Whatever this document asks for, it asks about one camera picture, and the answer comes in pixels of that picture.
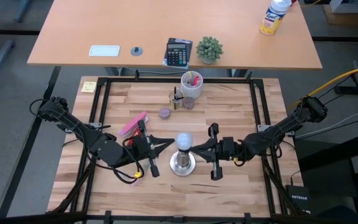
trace calculator keypad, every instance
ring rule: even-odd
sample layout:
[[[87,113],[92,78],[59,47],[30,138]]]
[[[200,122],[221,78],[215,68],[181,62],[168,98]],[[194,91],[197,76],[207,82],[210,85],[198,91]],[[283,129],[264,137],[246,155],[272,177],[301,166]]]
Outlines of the calculator keypad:
[[[185,49],[168,49],[167,64],[170,66],[186,66],[187,55]]]

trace pink eraser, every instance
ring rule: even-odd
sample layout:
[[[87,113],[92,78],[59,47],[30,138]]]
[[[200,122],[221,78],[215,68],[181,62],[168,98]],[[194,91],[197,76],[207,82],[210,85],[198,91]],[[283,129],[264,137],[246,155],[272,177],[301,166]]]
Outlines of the pink eraser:
[[[123,137],[128,132],[130,132],[131,130],[135,129],[137,127],[137,122],[142,120],[142,119],[145,120],[146,116],[147,116],[146,111],[141,112],[134,119],[132,119],[132,121],[130,121],[129,123],[127,123],[127,125],[125,125],[125,127],[119,132],[119,135],[121,135],[121,137]]]

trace yellow sticky note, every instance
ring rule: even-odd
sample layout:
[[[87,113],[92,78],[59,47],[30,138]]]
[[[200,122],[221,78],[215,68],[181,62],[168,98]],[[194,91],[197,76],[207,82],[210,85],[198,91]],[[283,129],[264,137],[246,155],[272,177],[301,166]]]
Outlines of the yellow sticky note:
[[[96,82],[84,82],[81,92],[93,93],[96,89]]]

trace butcher block table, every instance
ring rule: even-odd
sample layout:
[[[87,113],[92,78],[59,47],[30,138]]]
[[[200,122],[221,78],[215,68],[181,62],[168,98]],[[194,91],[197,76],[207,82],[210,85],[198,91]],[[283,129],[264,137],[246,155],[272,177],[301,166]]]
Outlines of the butcher block table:
[[[96,82],[98,77],[83,77],[72,113],[82,122],[88,122],[94,93],[81,92],[84,82]],[[168,120],[162,120],[158,111],[169,106],[168,94],[179,83],[136,83],[112,82],[104,125],[105,133],[122,138],[119,131],[137,114],[147,112],[148,134],[157,138],[175,138],[179,132],[190,132],[193,145],[208,140],[208,127],[219,124],[218,138],[233,136],[244,139],[256,132],[254,110],[250,97],[250,85],[244,83],[204,83],[203,92],[192,110],[172,111]],[[287,116],[278,79],[264,79],[265,94],[270,119],[275,124]],[[262,124],[263,111],[257,91],[259,113]],[[101,107],[104,87],[101,89],[98,108]],[[75,139],[67,135],[66,142]],[[283,185],[290,183],[290,176],[299,171],[295,150],[288,144],[281,144],[283,156],[278,159]],[[66,197],[74,186],[83,145],[76,141],[67,144],[62,151],[48,210],[52,210]],[[164,150],[156,159],[160,177],[153,178],[149,169],[145,177],[132,185],[122,183],[110,170],[96,168],[89,202],[88,215],[104,215],[110,210],[113,215],[140,216],[192,216],[192,217],[269,217],[269,206],[265,189],[262,162],[259,156],[236,167],[233,161],[221,161],[223,178],[210,179],[212,164],[196,157],[196,168],[189,176],[175,175],[169,165],[170,158],[177,151],[175,144]],[[134,164],[121,167],[128,174],[136,171]],[[301,175],[294,175],[294,183],[303,185]],[[280,213],[278,193],[272,184],[275,209]],[[82,204],[85,187],[82,187],[79,203]]]

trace yellow cable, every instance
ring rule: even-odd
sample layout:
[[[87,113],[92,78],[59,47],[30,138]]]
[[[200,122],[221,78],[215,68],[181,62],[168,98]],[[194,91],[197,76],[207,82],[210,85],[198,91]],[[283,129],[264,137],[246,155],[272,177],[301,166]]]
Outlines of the yellow cable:
[[[311,4],[309,4],[309,5],[301,5],[300,3],[299,3],[299,5],[300,5],[301,7],[309,7],[309,6],[312,6],[312,5],[317,4],[317,3],[319,3],[319,2],[321,2],[321,0],[317,0],[317,1],[315,1],[315,2],[313,2],[313,3],[311,3]]]
[[[351,70],[349,72],[346,72],[346,73],[343,73],[342,75],[339,75],[335,78],[333,78],[332,80],[328,81],[327,83],[325,83],[324,85],[320,86],[319,88],[313,90],[311,93],[307,94],[307,96],[313,96],[314,94],[318,93],[319,91],[321,91],[323,88],[326,88],[327,86],[329,86],[330,84],[340,80],[341,78],[345,78],[345,77],[348,77],[349,75],[352,75],[353,73],[356,73],[358,72],[358,69],[355,69],[355,70]]]

